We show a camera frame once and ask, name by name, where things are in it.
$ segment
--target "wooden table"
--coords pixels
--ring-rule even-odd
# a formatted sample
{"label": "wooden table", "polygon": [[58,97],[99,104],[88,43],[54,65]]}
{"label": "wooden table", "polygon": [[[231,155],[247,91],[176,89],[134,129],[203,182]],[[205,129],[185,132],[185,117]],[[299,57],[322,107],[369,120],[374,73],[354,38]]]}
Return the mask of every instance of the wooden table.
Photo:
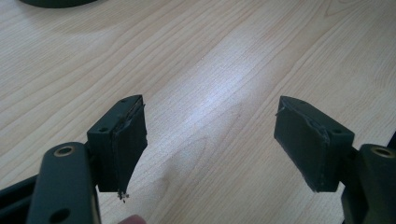
{"label": "wooden table", "polygon": [[45,151],[86,141],[119,99],[143,94],[148,147],[104,223],[336,223],[273,137],[280,95],[385,145],[396,127],[395,1],[112,0],[0,3],[0,188]]}

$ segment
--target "screw hole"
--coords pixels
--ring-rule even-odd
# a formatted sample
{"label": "screw hole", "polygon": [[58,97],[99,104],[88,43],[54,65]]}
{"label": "screw hole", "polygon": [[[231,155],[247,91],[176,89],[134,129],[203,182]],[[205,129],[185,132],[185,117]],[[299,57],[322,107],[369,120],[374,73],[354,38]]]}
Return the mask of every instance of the screw hole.
{"label": "screw hole", "polygon": [[389,151],[389,150],[386,149],[386,148],[373,147],[373,148],[372,148],[372,151],[373,151],[376,155],[381,156],[381,157],[384,157],[384,158],[395,158],[395,154],[394,154],[392,151]]}
{"label": "screw hole", "polygon": [[56,157],[65,157],[70,154],[72,154],[74,151],[73,147],[61,147],[56,149],[56,151],[53,153],[54,156]]}
{"label": "screw hole", "polygon": [[53,213],[50,218],[50,223],[61,223],[65,221],[70,216],[70,210],[67,208],[61,209],[55,213]]}
{"label": "screw hole", "polygon": [[342,131],[339,130],[339,129],[334,129],[334,130],[332,130],[332,132],[333,132],[333,133],[342,133]]}

